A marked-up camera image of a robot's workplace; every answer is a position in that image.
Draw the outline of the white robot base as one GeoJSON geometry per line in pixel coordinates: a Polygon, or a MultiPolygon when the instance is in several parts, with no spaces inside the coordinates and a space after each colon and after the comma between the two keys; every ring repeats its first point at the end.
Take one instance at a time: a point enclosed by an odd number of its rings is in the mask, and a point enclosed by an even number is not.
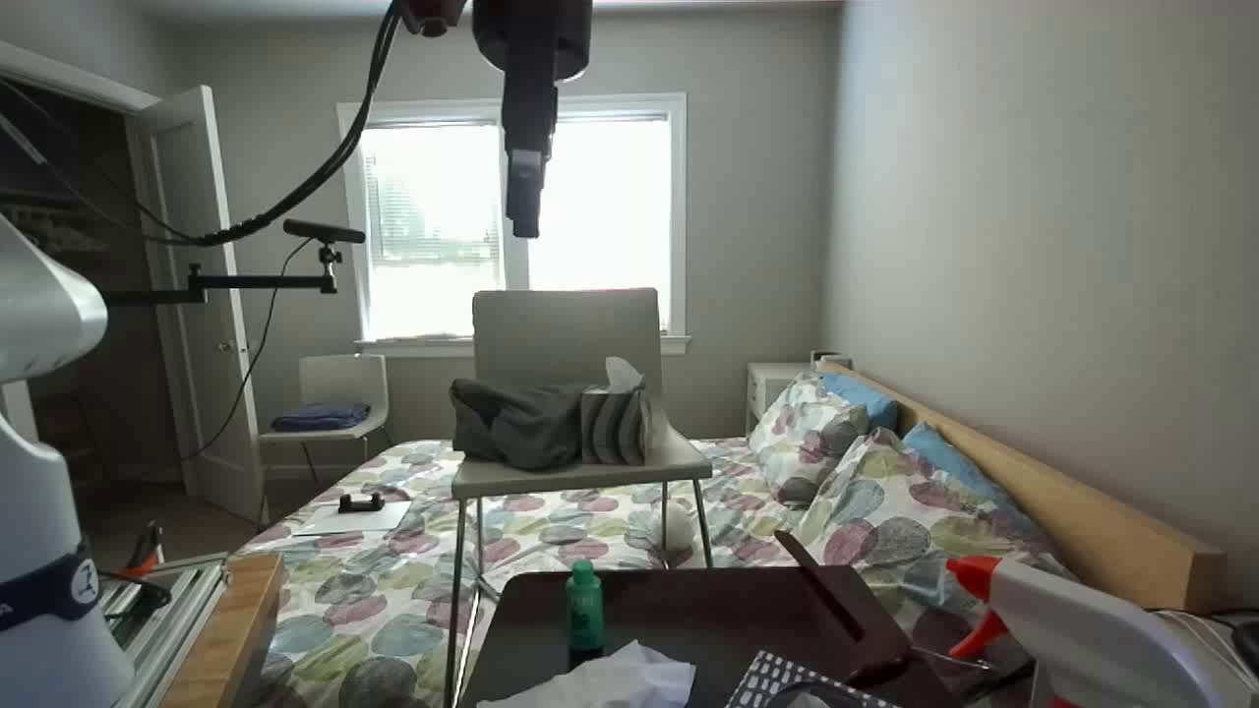
{"type": "MultiPolygon", "coordinates": [[[[0,220],[0,380],[61,371],[101,334],[99,287],[0,220]]],[[[68,459],[0,421],[0,708],[115,708],[129,675],[68,459]]]]}

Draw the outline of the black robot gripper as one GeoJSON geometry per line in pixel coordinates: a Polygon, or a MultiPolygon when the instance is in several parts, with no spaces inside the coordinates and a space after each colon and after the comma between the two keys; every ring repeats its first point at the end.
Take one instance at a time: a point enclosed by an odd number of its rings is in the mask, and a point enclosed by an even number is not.
{"type": "Polygon", "coordinates": [[[519,238],[540,233],[560,84],[591,63],[595,0],[474,0],[472,34],[505,72],[508,224],[519,238]]]}

